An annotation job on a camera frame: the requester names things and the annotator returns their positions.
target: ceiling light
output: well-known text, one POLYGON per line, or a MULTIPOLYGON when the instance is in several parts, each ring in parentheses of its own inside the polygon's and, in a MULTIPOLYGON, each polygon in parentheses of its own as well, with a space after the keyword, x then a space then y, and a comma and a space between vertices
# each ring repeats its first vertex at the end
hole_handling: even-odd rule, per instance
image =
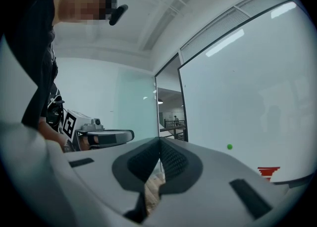
POLYGON ((209 50, 206 53, 206 56, 211 57, 212 55, 216 54, 217 52, 222 50, 224 47, 226 47, 230 43, 233 43, 235 40, 239 39, 242 36, 244 36, 243 29, 239 30, 237 33, 233 34, 232 36, 228 37, 227 39, 223 40, 218 45, 213 47, 211 50, 209 50))
POLYGON ((273 10, 271 12, 271 18, 274 19, 275 17, 278 17, 281 14, 286 13, 291 9, 294 9, 295 7, 296 7, 296 4, 294 2, 286 3, 286 4, 278 7, 277 9, 273 10))

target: forearm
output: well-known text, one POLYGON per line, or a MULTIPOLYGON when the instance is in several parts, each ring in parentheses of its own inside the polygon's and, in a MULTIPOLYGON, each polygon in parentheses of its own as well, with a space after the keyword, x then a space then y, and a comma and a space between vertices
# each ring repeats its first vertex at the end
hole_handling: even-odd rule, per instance
POLYGON ((46 121, 41 121, 38 126, 38 131, 46 140, 52 140, 58 142, 62 150, 64 151, 64 145, 67 141, 67 137, 53 130, 46 121))

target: red object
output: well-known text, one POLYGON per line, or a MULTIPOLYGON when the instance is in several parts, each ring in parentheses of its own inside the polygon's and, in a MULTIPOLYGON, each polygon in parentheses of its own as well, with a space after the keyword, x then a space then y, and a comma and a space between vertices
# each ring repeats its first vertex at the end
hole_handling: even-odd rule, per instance
POLYGON ((265 176, 268 181, 270 181, 273 173, 280 169, 280 167, 258 167, 262 176, 265 176))

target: whiteboard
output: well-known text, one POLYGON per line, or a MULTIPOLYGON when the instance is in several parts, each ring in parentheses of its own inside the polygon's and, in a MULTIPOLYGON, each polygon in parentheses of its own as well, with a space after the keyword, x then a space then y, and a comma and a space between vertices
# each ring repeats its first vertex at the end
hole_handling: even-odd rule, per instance
POLYGON ((316 29, 288 2, 179 69, 188 141, 225 152, 271 182, 316 169, 316 29))

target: fluorescent light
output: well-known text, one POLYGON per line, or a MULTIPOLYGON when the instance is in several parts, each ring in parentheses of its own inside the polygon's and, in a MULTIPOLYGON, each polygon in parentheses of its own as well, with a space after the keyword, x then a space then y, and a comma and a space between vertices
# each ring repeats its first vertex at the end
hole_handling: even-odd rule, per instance
POLYGON ((295 7, 296 7, 296 4, 294 2, 286 3, 286 4, 278 7, 277 9, 273 10, 271 12, 271 18, 274 19, 275 17, 278 17, 281 14, 286 13, 291 9, 294 9, 295 7))
POLYGON ((224 47, 226 47, 230 43, 233 43, 235 40, 239 39, 242 36, 244 36, 243 29, 239 30, 237 33, 233 34, 232 36, 229 36, 227 39, 217 44, 215 47, 213 47, 211 50, 209 50, 206 53, 206 56, 211 57, 212 55, 216 54, 217 52, 222 50, 224 47))

